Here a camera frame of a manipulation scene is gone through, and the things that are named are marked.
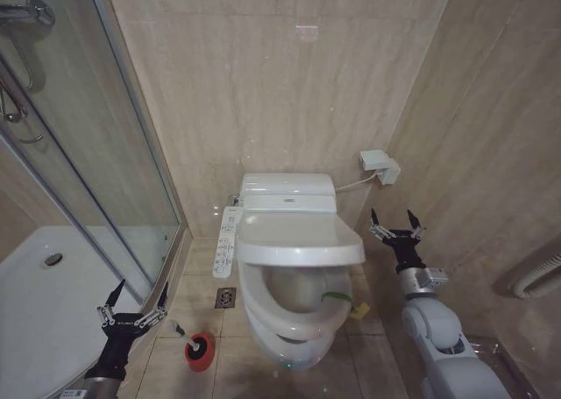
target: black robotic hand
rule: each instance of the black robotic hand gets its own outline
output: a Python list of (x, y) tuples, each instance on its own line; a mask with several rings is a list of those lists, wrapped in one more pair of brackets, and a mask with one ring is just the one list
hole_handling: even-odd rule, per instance
[(424, 229), (419, 223), (419, 219), (411, 210), (407, 211), (409, 222), (411, 223), (411, 230), (387, 230), (378, 222), (376, 212), (372, 209), (370, 230), (374, 235), (381, 239), (382, 243), (394, 249), (395, 258), (397, 259), (397, 266), (395, 271), (399, 274), (402, 270), (410, 267), (425, 268), (415, 246), (421, 242), (421, 231)]
[(107, 336), (107, 342), (97, 363), (86, 373), (84, 379), (105, 377), (124, 380), (126, 371), (124, 366), (128, 362), (134, 339), (146, 334), (150, 328), (162, 320), (166, 314), (167, 282), (161, 292), (155, 310), (143, 315), (141, 313), (113, 314), (113, 307), (121, 294), (124, 280), (110, 293), (105, 305), (97, 307), (97, 313), (102, 320), (102, 330)]

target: shower enclosure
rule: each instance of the shower enclosure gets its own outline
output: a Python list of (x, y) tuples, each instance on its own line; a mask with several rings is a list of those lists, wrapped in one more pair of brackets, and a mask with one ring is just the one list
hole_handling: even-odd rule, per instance
[(186, 224), (107, 0), (0, 0), (0, 107), (0, 397), (49, 397)]

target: shower drain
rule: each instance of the shower drain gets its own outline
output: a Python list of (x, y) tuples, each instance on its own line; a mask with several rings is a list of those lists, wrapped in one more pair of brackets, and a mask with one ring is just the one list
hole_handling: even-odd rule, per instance
[(62, 260), (62, 254), (53, 253), (53, 254), (49, 254), (49, 256), (45, 260), (43, 260), (43, 263), (45, 263), (47, 266), (54, 266), (61, 260)]
[(236, 305), (235, 288), (219, 288), (217, 291), (217, 302), (215, 309), (232, 309)]

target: toilet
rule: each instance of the toilet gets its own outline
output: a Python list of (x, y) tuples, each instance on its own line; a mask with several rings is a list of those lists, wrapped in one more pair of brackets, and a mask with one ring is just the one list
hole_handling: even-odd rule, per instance
[(256, 342), (293, 369), (317, 364), (351, 309), (349, 266), (365, 261), (362, 239), (337, 215), (323, 174), (247, 174), (235, 256)]

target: power outlet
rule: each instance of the power outlet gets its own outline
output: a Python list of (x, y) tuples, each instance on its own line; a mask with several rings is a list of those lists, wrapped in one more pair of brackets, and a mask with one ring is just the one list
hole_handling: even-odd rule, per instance
[(399, 164), (380, 149), (361, 151), (360, 164), (365, 171), (377, 171), (383, 185), (394, 184), (401, 172)]

